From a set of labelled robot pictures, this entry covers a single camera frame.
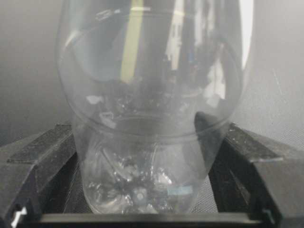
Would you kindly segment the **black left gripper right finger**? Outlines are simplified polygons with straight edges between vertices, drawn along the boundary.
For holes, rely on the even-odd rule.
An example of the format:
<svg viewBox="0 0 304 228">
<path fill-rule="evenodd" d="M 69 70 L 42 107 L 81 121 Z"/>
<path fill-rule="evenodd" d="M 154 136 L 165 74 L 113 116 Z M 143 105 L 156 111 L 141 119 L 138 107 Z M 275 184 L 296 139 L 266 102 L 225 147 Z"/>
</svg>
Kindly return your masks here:
<svg viewBox="0 0 304 228">
<path fill-rule="evenodd" d="M 217 213 L 194 217 L 197 228 L 301 228 L 304 155 L 234 124 L 216 126 L 196 113 L 200 167 L 210 176 Z"/>
</svg>

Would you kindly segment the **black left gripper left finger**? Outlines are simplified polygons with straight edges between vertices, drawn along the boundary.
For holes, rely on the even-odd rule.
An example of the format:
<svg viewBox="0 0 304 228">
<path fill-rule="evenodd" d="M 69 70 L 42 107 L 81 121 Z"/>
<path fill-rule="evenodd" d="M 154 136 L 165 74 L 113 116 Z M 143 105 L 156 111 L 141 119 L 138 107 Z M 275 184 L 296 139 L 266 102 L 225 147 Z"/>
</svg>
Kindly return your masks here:
<svg viewBox="0 0 304 228">
<path fill-rule="evenodd" d="M 71 125 L 67 123 L 2 147 L 0 226 L 12 227 L 17 211 L 31 216 L 42 213 L 75 153 Z"/>
</svg>

